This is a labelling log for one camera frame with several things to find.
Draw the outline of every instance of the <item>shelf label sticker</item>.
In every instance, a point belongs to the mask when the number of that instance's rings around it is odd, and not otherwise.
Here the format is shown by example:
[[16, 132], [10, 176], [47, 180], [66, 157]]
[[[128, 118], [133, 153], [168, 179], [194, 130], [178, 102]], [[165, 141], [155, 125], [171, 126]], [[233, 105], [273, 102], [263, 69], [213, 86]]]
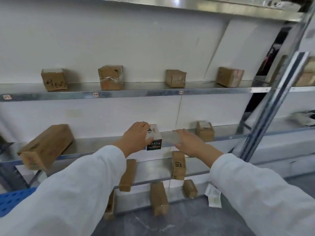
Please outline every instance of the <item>shelf label sticker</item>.
[[4, 98], [4, 100], [11, 100], [12, 99], [10, 94], [2, 95], [2, 97]]

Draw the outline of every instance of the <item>blue plastic crate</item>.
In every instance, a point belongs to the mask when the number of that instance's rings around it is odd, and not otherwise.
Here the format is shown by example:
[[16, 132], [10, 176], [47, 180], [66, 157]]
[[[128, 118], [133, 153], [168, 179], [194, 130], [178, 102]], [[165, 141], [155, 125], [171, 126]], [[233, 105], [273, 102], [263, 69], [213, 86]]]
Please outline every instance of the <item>blue plastic crate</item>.
[[19, 202], [33, 194], [36, 189], [37, 187], [34, 187], [26, 190], [0, 194], [0, 217], [7, 215]]

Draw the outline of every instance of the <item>marble tile floor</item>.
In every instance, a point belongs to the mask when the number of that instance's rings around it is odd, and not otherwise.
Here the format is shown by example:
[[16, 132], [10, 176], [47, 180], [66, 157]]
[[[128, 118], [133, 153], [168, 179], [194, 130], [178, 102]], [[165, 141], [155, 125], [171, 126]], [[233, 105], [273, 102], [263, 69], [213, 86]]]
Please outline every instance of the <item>marble tile floor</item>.
[[[315, 198], [315, 174], [286, 180]], [[117, 215], [113, 221], [101, 220], [92, 236], [254, 236], [226, 197], [221, 201], [222, 209], [208, 207], [207, 198], [200, 197], [171, 204], [165, 216], [154, 217], [151, 208]]]

